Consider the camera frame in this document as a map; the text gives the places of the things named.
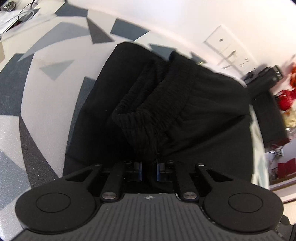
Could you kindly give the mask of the white wall socket panel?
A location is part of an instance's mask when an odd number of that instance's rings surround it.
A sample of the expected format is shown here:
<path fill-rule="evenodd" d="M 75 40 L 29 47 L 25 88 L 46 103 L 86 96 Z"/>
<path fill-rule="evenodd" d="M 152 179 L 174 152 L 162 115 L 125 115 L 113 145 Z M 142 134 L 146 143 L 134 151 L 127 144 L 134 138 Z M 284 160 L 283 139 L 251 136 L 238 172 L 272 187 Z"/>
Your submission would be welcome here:
<path fill-rule="evenodd" d="M 211 50 L 217 53 L 222 60 L 218 66 L 223 69 L 233 67 L 240 74 L 246 75 L 254 71 L 258 64 L 241 41 L 224 25 L 220 25 L 204 41 Z"/>

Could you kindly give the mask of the black water bottle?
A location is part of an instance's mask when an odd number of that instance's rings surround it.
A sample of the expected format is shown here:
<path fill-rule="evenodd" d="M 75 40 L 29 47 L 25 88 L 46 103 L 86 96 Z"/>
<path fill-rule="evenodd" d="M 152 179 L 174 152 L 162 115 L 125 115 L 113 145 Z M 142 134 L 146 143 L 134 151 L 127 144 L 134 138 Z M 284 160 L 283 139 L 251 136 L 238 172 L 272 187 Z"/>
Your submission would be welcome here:
<path fill-rule="evenodd" d="M 273 67 L 264 68 L 256 75 L 254 75 L 253 72 L 248 73 L 245 82 L 249 95 L 253 99 L 270 90 L 282 79 L 282 71 L 278 65 L 275 65 Z"/>

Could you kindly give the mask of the geometric pattern tablecloth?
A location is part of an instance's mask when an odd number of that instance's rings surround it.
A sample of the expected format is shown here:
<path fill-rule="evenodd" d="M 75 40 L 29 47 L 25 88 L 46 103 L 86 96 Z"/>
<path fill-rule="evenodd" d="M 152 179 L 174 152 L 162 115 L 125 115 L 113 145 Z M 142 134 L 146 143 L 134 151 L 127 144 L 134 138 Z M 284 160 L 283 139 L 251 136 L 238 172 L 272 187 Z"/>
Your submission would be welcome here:
<path fill-rule="evenodd" d="M 1 239 L 22 231 L 18 197 L 62 176 L 79 111 L 116 45 L 116 16 L 58 1 L 25 8 L 1 37 Z"/>

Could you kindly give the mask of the red flower vase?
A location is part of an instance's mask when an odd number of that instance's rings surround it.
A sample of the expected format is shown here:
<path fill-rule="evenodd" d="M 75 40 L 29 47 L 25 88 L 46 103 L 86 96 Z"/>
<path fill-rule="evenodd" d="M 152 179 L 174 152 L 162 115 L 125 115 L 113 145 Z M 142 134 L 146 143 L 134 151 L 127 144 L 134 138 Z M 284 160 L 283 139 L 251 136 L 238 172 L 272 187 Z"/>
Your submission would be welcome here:
<path fill-rule="evenodd" d="M 282 90 L 275 97 L 280 110 L 286 111 L 295 101 L 295 89 Z"/>

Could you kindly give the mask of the black hooded sweatshirt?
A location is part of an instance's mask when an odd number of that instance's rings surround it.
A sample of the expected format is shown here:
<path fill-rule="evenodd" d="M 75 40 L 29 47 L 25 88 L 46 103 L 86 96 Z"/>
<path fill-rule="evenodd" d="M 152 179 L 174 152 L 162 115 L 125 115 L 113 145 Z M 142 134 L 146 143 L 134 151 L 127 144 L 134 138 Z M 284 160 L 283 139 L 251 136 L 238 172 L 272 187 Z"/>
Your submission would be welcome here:
<path fill-rule="evenodd" d="M 248 90 L 172 52 L 164 60 L 124 42 L 113 50 L 83 104 L 63 174 L 95 163 L 175 161 L 251 181 Z"/>

